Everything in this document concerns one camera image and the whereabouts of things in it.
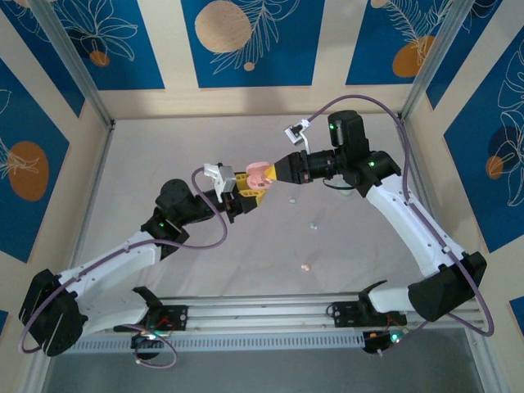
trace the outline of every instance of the white bracket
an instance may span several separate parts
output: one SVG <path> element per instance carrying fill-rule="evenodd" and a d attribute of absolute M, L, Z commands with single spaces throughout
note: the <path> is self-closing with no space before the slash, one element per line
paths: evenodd
<path fill-rule="evenodd" d="M 213 179 L 216 196 L 222 203 L 222 193 L 231 192 L 237 183 L 237 177 L 231 166 L 204 164 L 204 175 Z"/>
<path fill-rule="evenodd" d="M 302 119 L 295 125 L 290 125 L 284 130 L 289 140 L 295 145 L 299 146 L 301 143 L 305 144 L 306 153 L 310 154 L 308 139 L 304 135 L 304 131 L 309 127 L 309 121 Z"/>

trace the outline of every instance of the white cable clip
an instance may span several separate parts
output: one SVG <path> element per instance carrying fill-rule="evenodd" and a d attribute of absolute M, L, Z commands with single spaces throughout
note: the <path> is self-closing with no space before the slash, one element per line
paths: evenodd
<path fill-rule="evenodd" d="M 289 140 L 295 145 L 299 146 L 301 143 L 305 144 L 306 153 L 310 154 L 308 138 L 305 137 L 304 131 L 309 127 L 309 121 L 302 119 L 295 125 L 290 125 L 284 130 Z"/>
<path fill-rule="evenodd" d="M 75 279 L 76 282 L 79 282 L 82 279 L 82 278 L 80 278 L 80 272 L 82 270 L 79 269 L 76 273 L 73 273 L 73 278 Z"/>

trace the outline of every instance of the black joint housing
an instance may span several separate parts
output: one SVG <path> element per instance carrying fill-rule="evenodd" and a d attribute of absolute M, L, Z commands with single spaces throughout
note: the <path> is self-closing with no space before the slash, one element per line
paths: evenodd
<path fill-rule="evenodd" d="M 177 243 L 184 243 L 189 234 L 183 228 L 178 228 L 165 218 L 159 208 L 155 208 L 153 216 L 140 227 L 142 232 L 147 232 L 154 239 L 169 240 Z M 160 260 L 173 254 L 179 247 L 160 244 Z"/>
<path fill-rule="evenodd" d="M 369 140 L 364 121 L 356 111 L 338 111 L 327 117 L 333 147 L 343 147 L 348 160 L 360 160 L 369 154 Z"/>
<path fill-rule="evenodd" d="M 464 255 L 462 264 L 478 286 L 486 271 L 486 260 L 480 252 Z M 411 304 L 420 316 L 435 322 L 475 295 L 468 281 L 454 264 L 444 267 L 439 273 L 416 282 L 408 287 Z"/>
<path fill-rule="evenodd" d="M 58 278 L 48 269 L 34 276 L 18 314 L 18 319 L 24 325 L 27 325 L 43 301 L 61 285 Z M 68 350 L 82 335 L 82 326 L 87 317 L 79 312 L 75 297 L 75 293 L 62 291 L 36 318 L 29 330 L 47 356 L 56 356 Z"/>
<path fill-rule="evenodd" d="M 342 171 L 344 181 L 355 187 L 362 197 L 368 195 L 372 186 L 380 186 L 382 179 L 393 174 L 400 176 L 400 168 L 385 151 L 373 151 Z"/>
<path fill-rule="evenodd" d="M 225 206 L 220 203 L 215 190 L 204 192 L 211 203 L 219 211 Z M 175 178 L 165 183 L 156 198 L 156 205 L 162 214 L 171 222 L 178 225 L 198 223 L 213 217 L 213 210 L 200 196 L 193 196 L 189 186 L 183 180 Z"/>

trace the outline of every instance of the gray surface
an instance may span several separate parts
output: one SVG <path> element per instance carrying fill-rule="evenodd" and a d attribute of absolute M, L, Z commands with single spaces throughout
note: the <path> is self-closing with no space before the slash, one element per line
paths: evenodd
<path fill-rule="evenodd" d="M 206 162 L 244 170 L 296 150 L 283 130 L 302 116 L 126 120 L 116 124 L 84 249 L 77 264 L 125 241 L 151 217 L 162 185 L 190 179 Z M 402 146 L 391 118 L 364 115 L 375 150 L 400 165 Z M 326 116 L 308 129 L 314 151 L 332 148 Z M 205 190 L 212 182 L 199 176 Z M 294 197 L 296 204 L 289 203 Z M 315 222 L 318 230 L 312 230 Z M 229 225 L 227 241 L 212 251 L 180 250 L 122 283 L 158 296 L 246 296 L 360 291 L 387 279 L 419 281 L 418 266 L 386 218 L 357 192 L 343 196 L 322 182 L 276 183 L 259 209 Z M 222 235 L 216 219 L 188 225 L 188 244 L 210 244 Z M 309 264 L 305 272 L 302 264 Z"/>
<path fill-rule="evenodd" d="M 463 331 L 423 331 L 383 358 L 362 350 L 185 353 L 165 371 L 137 366 L 131 354 L 62 355 L 44 391 L 467 393 L 482 391 L 474 368 Z"/>

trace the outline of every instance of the orange circle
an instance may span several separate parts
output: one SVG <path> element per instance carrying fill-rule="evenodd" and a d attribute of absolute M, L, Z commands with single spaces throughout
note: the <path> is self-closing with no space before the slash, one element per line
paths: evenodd
<path fill-rule="evenodd" d="M 503 172 L 504 162 L 502 161 L 502 158 L 498 156 L 490 157 L 488 159 L 488 162 L 486 162 L 486 173 L 488 173 L 488 176 L 493 180 L 496 180 L 497 178 L 502 176 Z"/>
<path fill-rule="evenodd" d="M 246 13 L 226 0 L 210 2 L 200 11 L 195 19 L 195 32 L 202 46 L 214 53 L 237 51 L 252 34 Z"/>
<path fill-rule="evenodd" d="M 92 51 L 89 53 L 89 60 L 91 60 L 95 66 L 107 67 L 109 65 L 109 56 L 104 52 Z"/>
<path fill-rule="evenodd" d="M 371 0 L 370 4 L 373 8 L 382 8 L 385 7 L 389 0 Z"/>
<path fill-rule="evenodd" d="M 31 170 L 27 170 L 20 166 L 17 159 L 23 159 L 25 162 L 37 159 L 38 161 L 30 166 Z M 49 164 L 42 148 L 33 142 L 18 142 L 12 147 L 7 161 L 15 166 L 9 169 L 9 182 L 16 195 L 31 202 L 43 197 L 49 180 Z"/>
<path fill-rule="evenodd" d="M 255 65 L 253 63 L 251 63 L 250 61 L 248 61 L 244 65 L 244 70 L 246 70 L 246 71 L 253 71 L 254 69 L 255 69 Z"/>
<path fill-rule="evenodd" d="M 434 40 L 435 37 L 428 35 L 419 38 L 416 43 L 413 41 L 400 49 L 393 60 L 393 72 L 395 75 L 401 78 L 417 76 L 422 66 L 419 51 L 422 60 L 425 59 Z"/>

